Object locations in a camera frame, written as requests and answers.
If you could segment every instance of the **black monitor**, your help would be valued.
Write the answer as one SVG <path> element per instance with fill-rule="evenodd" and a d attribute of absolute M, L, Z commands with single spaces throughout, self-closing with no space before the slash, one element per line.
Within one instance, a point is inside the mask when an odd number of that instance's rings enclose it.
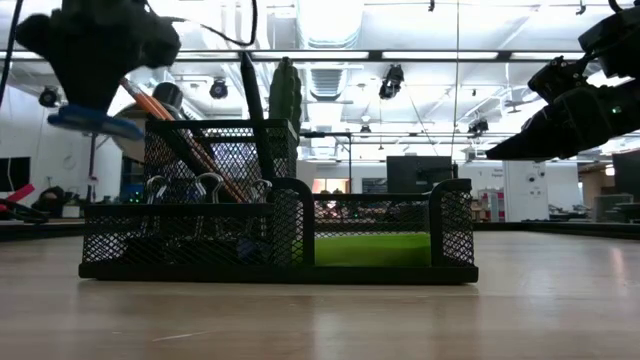
<path fill-rule="evenodd" d="M 450 156 L 388 156 L 389 193 L 425 193 L 453 178 Z"/>
<path fill-rule="evenodd" d="M 640 151 L 613 154 L 616 171 L 616 192 L 631 194 L 634 201 L 640 200 Z"/>

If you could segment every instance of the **mesh pencil holder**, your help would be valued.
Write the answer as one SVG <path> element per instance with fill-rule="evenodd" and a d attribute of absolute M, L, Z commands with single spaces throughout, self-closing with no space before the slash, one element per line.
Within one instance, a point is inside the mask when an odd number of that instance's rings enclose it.
<path fill-rule="evenodd" d="M 267 139 L 254 136 L 255 126 Z M 195 201 L 192 180 L 213 172 L 224 178 L 222 202 L 247 203 L 251 184 L 267 174 L 296 177 L 297 143 L 287 120 L 147 121 L 145 178 L 166 178 L 167 201 L 183 204 Z"/>

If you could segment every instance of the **security camera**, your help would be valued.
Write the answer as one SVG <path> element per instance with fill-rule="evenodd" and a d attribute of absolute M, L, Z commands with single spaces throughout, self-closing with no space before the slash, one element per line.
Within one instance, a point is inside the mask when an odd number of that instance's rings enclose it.
<path fill-rule="evenodd" d="M 38 98 L 38 102 L 46 108 L 58 107 L 60 103 L 60 93 L 58 91 L 55 86 L 45 86 Z"/>
<path fill-rule="evenodd" d="M 209 90 L 209 95 L 212 98 L 219 100 L 224 99 L 229 95 L 229 90 L 227 88 L 227 84 L 224 79 L 215 79 L 213 80 L 213 85 L 211 85 L 211 89 Z"/>

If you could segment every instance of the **table surface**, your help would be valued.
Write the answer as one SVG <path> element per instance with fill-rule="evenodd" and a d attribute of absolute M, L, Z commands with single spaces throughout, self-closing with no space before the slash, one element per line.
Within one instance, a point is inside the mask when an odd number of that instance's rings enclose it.
<path fill-rule="evenodd" d="M 476 233 L 457 287 L 78 279 L 81 239 L 0 243 L 2 359 L 638 359 L 640 244 Z"/>

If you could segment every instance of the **spotlight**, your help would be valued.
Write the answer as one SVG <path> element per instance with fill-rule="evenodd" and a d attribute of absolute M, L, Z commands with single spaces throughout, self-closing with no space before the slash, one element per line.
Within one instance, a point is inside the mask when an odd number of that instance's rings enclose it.
<path fill-rule="evenodd" d="M 489 131 L 489 123 L 487 122 L 487 119 L 482 118 L 474 120 L 469 124 L 467 134 L 472 134 L 469 136 L 469 139 L 477 139 L 487 131 Z"/>
<path fill-rule="evenodd" d="M 215 79 L 213 80 L 213 85 L 211 85 L 211 89 L 209 90 L 209 95 L 212 98 L 224 99 L 229 95 L 229 90 L 227 89 L 227 84 L 224 79 Z"/>
<path fill-rule="evenodd" d="M 402 88 L 400 84 L 404 82 L 404 72 L 402 66 L 391 65 L 387 75 L 382 80 L 382 86 L 380 86 L 380 99 L 389 100 L 393 99 Z"/>
<path fill-rule="evenodd" d="M 46 108 L 55 108 L 59 105 L 60 93 L 55 86 L 45 86 L 44 91 L 40 94 L 38 102 Z"/>

